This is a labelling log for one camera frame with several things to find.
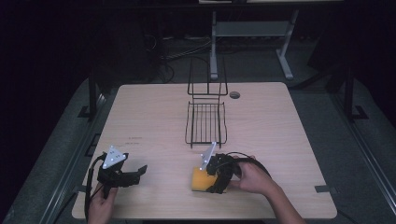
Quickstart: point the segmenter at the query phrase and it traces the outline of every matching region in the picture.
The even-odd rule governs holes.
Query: round hole
[[[239,92],[237,91],[232,91],[230,92],[230,97],[233,99],[238,99],[239,97],[241,97],[241,94],[239,94]]]

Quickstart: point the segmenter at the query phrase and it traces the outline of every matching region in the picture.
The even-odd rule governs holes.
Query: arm
[[[239,167],[242,171],[240,180],[232,180],[230,187],[262,194],[271,204],[279,223],[305,223],[283,189],[262,169],[249,162],[239,162]]]

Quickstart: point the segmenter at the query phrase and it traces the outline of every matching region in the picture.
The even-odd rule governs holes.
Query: dish rack
[[[186,143],[192,148],[196,144],[210,145],[217,142],[221,147],[227,142],[225,105],[220,101],[221,96],[228,95],[225,70],[224,75],[217,80],[211,80],[208,72],[206,77],[197,78],[191,60],[187,93],[191,101],[187,110]]]

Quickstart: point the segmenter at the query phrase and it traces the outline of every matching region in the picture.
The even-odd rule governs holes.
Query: yellow sponge
[[[206,170],[200,170],[194,167],[192,170],[191,189],[197,191],[206,191],[210,186],[215,184],[217,175],[208,175]]]

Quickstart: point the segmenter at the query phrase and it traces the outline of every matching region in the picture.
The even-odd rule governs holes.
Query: hand
[[[112,188],[108,193],[107,199],[104,198],[104,189],[101,183],[96,186],[95,192],[91,199],[88,223],[106,224],[113,215],[114,200],[116,198],[118,189]]]
[[[276,182],[257,165],[251,162],[238,162],[238,165],[242,171],[241,176],[238,176],[240,180],[231,180],[230,187],[264,196],[268,196],[277,187]]]
[[[241,176],[238,176],[240,180],[230,181],[230,187],[264,195],[271,204],[277,221],[281,224],[305,223],[283,189],[268,174],[250,162],[241,161],[238,162],[238,165],[241,168]]]

